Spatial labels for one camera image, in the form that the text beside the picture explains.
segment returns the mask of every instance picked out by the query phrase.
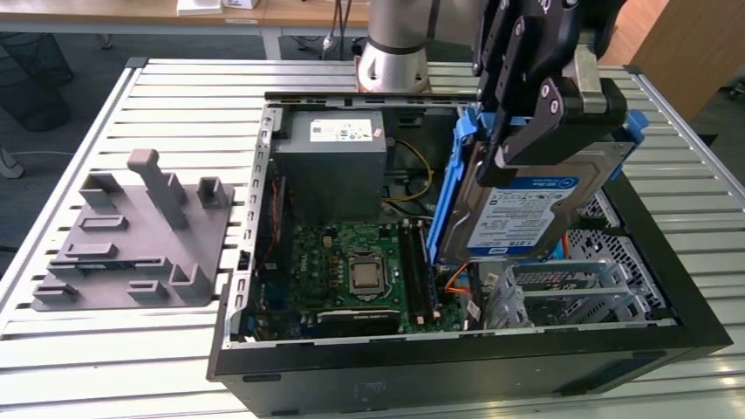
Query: green motherboard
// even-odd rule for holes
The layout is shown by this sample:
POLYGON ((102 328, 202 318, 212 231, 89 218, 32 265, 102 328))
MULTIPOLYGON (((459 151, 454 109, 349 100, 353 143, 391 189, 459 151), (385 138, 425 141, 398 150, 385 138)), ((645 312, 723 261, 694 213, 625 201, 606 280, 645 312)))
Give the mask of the green motherboard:
POLYGON ((299 225, 292 240, 289 307, 299 313, 394 310, 397 333, 459 330, 455 301, 437 306, 437 317, 409 318, 397 224, 299 225))

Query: gray carpet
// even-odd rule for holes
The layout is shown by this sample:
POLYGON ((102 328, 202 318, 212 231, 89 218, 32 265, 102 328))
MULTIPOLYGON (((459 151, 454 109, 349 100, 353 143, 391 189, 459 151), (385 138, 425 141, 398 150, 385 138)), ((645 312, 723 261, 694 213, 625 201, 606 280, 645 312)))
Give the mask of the gray carpet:
MULTIPOLYGON (((70 120, 46 133, 29 133, 0 111, 0 144, 12 152, 54 150, 74 152, 105 97, 114 86, 129 57, 262 59, 262 41, 258 37, 230 36, 145 36, 116 35, 114 48, 101 50, 93 35, 57 36, 74 79, 61 87, 69 104, 70 120)), ((299 40, 309 46, 298 50, 292 38, 281 39, 285 59, 317 59, 319 40, 299 40)), ((470 52, 459 45, 434 43, 427 47, 433 61, 469 61, 470 52)), ((351 54, 346 51, 345 59, 351 54)), ((745 145, 739 133, 745 128, 745 98, 730 102, 717 95, 694 122, 698 132, 719 134, 713 150, 745 181, 745 145)), ((33 220, 60 179, 69 157, 65 155, 22 155, 18 160, 25 175, 18 180, 0 179, 0 246, 20 246, 33 220)), ((0 252, 0 272, 9 264, 12 254, 0 252)))

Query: wooden desk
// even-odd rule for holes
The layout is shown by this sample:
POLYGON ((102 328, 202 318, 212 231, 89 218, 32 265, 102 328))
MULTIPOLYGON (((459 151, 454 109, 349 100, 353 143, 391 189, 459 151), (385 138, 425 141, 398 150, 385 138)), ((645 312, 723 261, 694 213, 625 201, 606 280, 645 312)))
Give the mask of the wooden desk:
MULTIPOLYGON (((369 1, 351 1, 347 28, 367 27, 369 1)), ((269 26, 301 26, 329 28, 334 16, 334 2, 329 0, 270 0, 262 21, 269 26)))
POLYGON ((250 19, 261 24, 269 0, 253 10, 224 8, 218 15, 177 16, 177 0, 2 0, 0 20, 74 24, 214 24, 250 19))
MULTIPOLYGON (((334 15, 334 3, 327 0, 261 0, 253 10, 224 8, 218 15, 198 16, 177 16, 176 3, 177 0, 0 0, 0 31, 260 35, 266 59, 281 59, 280 37, 326 35, 334 15)), ((353 3, 347 37, 366 35, 366 17, 366 3, 353 3)))

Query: table leg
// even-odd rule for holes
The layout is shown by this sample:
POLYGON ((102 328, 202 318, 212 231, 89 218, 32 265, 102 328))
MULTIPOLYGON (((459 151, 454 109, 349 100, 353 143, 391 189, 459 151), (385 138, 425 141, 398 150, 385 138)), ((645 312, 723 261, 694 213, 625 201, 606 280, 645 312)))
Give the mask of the table leg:
POLYGON ((6 179, 17 179, 22 175, 21 163, 4 151, 0 146, 0 175, 6 179))
POLYGON ((112 46, 114 46, 112 42, 113 35, 110 33, 98 33, 97 40, 101 44, 101 49, 108 50, 112 46))
POLYGON ((280 52, 281 28, 261 28, 261 38, 264 40, 264 53, 266 59, 281 59, 280 52))

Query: aluminum extrusion table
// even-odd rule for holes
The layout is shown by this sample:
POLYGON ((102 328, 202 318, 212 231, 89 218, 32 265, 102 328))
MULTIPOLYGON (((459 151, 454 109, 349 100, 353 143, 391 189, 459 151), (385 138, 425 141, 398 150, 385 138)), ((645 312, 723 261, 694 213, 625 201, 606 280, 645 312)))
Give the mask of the aluminum extrusion table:
MULTIPOLYGON (((473 93, 467 64, 433 63, 435 92, 473 93)), ((643 77, 603 68, 630 108, 649 118, 646 140, 625 173, 657 220, 734 345, 663 367, 606 394, 435 406, 367 416, 519 418, 745 416, 745 194, 643 77)), ((217 301, 206 307, 37 313, 40 283, 84 201, 88 171, 138 183, 133 148, 157 148, 181 183, 218 175, 234 185, 220 266, 237 262, 265 91, 354 90, 349 62, 150 59, 126 68, 60 184, 0 281, 0 416, 146 418, 250 417, 218 383, 205 380, 217 301)), ((217 290, 226 280, 221 273, 217 290)))

